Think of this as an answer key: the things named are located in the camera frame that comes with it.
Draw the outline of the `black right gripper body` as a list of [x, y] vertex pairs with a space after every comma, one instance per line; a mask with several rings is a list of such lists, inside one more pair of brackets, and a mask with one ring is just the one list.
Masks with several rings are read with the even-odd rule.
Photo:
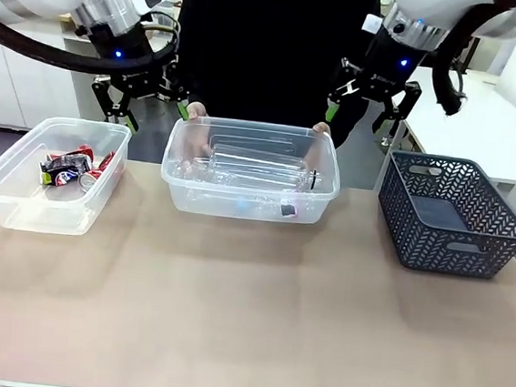
[[384, 102], [401, 93], [423, 51], [400, 44], [382, 27], [372, 38], [359, 71], [358, 93], [368, 100]]

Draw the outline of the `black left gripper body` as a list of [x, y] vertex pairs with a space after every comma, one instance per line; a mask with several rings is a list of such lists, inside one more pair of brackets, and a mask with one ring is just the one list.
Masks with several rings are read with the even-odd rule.
[[[138, 22], [121, 34], [109, 25], [79, 27], [96, 50], [97, 57], [81, 56], [72, 69], [86, 74], [109, 76], [114, 87], [132, 97], [150, 96], [160, 91], [163, 79], [172, 79], [171, 67], [177, 63], [179, 32], [177, 25], [165, 26]], [[161, 31], [169, 35], [157, 51], [152, 49], [147, 33]]]

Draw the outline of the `person's right hand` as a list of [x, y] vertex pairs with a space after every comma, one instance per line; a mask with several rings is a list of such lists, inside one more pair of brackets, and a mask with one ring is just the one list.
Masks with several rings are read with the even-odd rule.
[[184, 156], [188, 162], [196, 158], [209, 158], [211, 147], [209, 146], [210, 127], [199, 120], [207, 117], [206, 107], [201, 102], [191, 102], [187, 105], [187, 117], [190, 122], [186, 140], [184, 142]]

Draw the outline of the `person's left hand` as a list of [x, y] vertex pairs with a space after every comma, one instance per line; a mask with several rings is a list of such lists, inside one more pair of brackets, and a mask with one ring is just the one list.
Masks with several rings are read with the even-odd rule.
[[326, 122], [319, 122], [313, 126], [312, 131], [314, 132], [315, 139], [313, 139], [313, 142], [304, 157], [304, 160], [309, 167], [314, 167], [316, 162], [320, 159], [323, 137], [329, 137], [330, 130], [330, 126]]

